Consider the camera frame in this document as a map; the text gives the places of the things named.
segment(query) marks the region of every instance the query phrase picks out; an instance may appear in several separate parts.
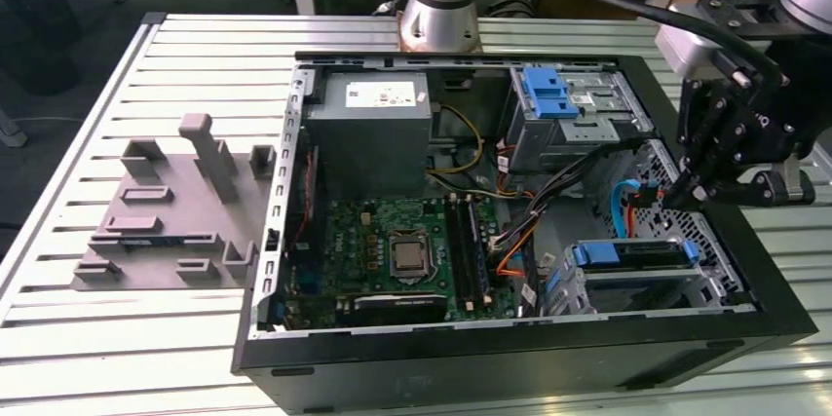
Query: white paper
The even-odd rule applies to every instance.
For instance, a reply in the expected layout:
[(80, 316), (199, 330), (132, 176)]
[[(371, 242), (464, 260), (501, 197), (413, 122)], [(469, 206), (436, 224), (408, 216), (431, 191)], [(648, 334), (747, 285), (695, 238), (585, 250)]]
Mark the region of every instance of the white paper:
[(347, 107), (413, 106), (413, 82), (352, 82), (347, 85)]
[(544, 253), (544, 258), (540, 261), (540, 267), (541, 268), (551, 268), (551, 266), (555, 264), (555, 256), (551, 253)]
[(496, 170), (500, 172), (508, 172), (508, 158), (504, 156), (496, 157)]
[(537, 302), (537, 293), (528, 284), (523, 284), (523, 290), (520, 291), (520, 294), (523, 294), (523, 298), (529, 302), (529, 304), (535, 305), (535, 303)]

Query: slotted aluminum surface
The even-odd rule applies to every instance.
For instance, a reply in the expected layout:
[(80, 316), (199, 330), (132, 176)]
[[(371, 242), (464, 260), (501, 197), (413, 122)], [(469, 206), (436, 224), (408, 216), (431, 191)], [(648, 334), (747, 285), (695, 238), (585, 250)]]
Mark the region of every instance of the slotted aluminum surface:
[[(481, 32), (489, 53), (641, 56), (679, 97), (647, 23), (488, 19)], [(141, 26), (0, 265), (3, 414), (281, 414), (247, 379), (229, 374), (241, 290), (75, 292), (72, 271), (119, 186), (117, 157), (131, 137), (157, 137), (165, 151), (189, 152), (176, 138), (179, 117), (208, 112), (232, 151), (273, 143), (295, 51), (395, 49), (391, 19), (168, 16), (161, 25)], [(747, 212), (821, 330), (799, 346), (740, 359), (661, 392), (395, 414), (832, 412), (832, 206), (823, 168), (808, 168), (820, 206)]]

